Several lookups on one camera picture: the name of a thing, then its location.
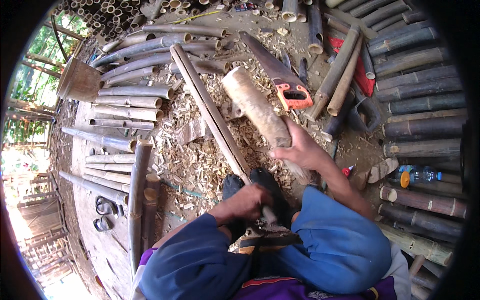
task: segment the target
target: red cloth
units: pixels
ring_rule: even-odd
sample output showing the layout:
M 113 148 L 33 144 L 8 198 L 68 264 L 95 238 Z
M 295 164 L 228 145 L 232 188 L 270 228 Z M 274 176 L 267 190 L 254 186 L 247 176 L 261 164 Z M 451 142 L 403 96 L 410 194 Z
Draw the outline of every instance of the red cloth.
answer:
M 334 37 L 329 36 L 328 40 L 330 41 L 330 44 L 334 47 L 333 50 L 336 53 L 338 53 L 339 48 L 343 44 L 343 39 L 334 38 Z M 371 97 L 372 94 L 373 94 L 373 86 L 375 85 L 375 79 L 368 79 L 365 76 L 365 67 L 363 66 L 363 61 L 361 60 L 360 56 L 359 56 L 359 60 L 357 62 L 357 67 L 355 69 L 355 73 L 353 74 L 353 78 L 359 84 L 362 92 L 365 95 L 367 95 L 368 97 Z

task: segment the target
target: man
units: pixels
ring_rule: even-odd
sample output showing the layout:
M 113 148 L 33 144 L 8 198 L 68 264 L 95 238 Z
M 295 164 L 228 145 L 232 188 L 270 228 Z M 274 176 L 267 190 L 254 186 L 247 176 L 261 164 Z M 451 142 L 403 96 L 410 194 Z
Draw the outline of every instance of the man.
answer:
M 410 299 L 407 261 L 372 222 L 371 205 L 301 127 L 283 119 L 291 148 L 271 156 L 315 170 L 335 200 L 314 187 L 290 208 L 275 179 L 252 170 L 254 184 L 225 178 L 224 201 L 174 229 L 142 256 L 131 299 Z M 245 220 L 269 205 L 303 244 L 252 255 L 228 252 Z

